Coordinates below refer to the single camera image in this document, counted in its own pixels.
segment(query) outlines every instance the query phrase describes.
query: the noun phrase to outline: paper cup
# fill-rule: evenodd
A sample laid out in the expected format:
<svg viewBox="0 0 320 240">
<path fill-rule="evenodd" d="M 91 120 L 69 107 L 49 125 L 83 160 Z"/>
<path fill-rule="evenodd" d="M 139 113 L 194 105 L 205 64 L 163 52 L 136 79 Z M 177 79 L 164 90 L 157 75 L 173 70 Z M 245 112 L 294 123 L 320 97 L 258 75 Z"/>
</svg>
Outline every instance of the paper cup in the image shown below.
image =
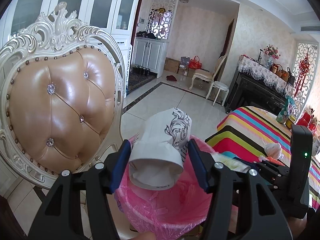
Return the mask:
<svg viewBox="0 0 320 240">
<path fill-rule="evenodd" d="M 134 185 L 151 190 L 173 187 L 183 172 L 191 122 L 178 108 L 146 120 L 136 135 L 129 158 L 129 176 Z"/>
</svg>

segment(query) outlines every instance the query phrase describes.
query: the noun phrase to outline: lace piano cover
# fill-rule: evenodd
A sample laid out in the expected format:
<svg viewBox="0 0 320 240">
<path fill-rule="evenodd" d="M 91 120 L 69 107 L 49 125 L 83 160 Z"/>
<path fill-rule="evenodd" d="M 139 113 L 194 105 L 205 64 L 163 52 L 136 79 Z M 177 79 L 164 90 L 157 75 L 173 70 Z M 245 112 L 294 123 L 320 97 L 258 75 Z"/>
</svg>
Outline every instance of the lace piano cover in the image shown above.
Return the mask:
<svg viewBox="0 0 320 240">
<path fill-rule="evenodd" d="M 287 82 L 278 77 L 276 74 L 245 56 L 239 57 L 237 68 L 239 72 L 246 73 L 256 80 L 263 80 L 266 86 L 275 87 L 278 93 L 284 93 L 285 91 L 287 95 L 292 95 L 292 86 L 288 86 Z"/>
</svg>

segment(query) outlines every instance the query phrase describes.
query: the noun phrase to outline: table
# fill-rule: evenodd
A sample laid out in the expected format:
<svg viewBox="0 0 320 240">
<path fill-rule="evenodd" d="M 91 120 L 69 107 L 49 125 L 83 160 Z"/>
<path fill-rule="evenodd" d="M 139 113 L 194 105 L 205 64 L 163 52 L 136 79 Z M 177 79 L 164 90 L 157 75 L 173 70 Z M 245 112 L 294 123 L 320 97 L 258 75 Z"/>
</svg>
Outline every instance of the table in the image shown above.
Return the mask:
<svg viewBox="0 0 320 240">
<path fill-rule="evenodd" d="M 274 87 L 278 93 L 286 91 L 286 93 L 292 94 L 293 92 L 294 88 L 288 86 L 286 81 L 245 56 L 239 57 L 237 69 L 239 72 L 247 73 L 253 79 L 262 80 L 267 87 Z"/>
<path fill-rule="evenodd" d="M 239 158 L 253 162 L 260 156 L 266 156 L 264 146 L 268 143 L 280 143 L 285 165 L 290 165 L 291 131 L 276 121 L 276 116 L 259 108 L 241 107 L 226 116 L 217 126 L 218 132 L 205 142 L 217 152 L 230 151 Z M 320 206 L 320 163 L 311 158 L 309 170 L 310 194 L 312 206 Z"/>
</svg>

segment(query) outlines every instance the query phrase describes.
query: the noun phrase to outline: doormat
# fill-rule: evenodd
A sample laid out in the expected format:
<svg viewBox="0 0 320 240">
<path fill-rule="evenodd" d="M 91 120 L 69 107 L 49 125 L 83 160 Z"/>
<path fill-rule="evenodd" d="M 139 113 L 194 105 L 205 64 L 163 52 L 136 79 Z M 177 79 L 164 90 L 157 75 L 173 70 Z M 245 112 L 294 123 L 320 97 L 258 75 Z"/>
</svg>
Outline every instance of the doormat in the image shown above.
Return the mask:
<svg viewBox="0 0 320 240">
<path fill-rule="evenodd" d="M 145 75 L 130 72 L 127 95 L 130 94 L 132 91 L 136 90 L 137 88 L 147 84 L 156 77 L 157 74 L 152 72 L 149 73 L 148 77 L 146 77 Z"/>
</svg>

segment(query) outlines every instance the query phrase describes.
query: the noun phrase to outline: flower vase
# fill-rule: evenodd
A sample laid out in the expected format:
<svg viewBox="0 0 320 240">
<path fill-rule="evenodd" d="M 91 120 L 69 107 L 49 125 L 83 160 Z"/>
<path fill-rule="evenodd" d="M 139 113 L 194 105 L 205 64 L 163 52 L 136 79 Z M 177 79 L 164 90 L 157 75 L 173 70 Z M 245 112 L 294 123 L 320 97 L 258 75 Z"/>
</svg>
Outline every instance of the flower vase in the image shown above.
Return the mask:
<svg viewBox="0 0 320 240">
<path fill-rule="evenodd" d="M 267 59 L 267 69 L 271 71 L 271 67 L 273 66 L 273 60 L 272 58 Z"/>
</svg>

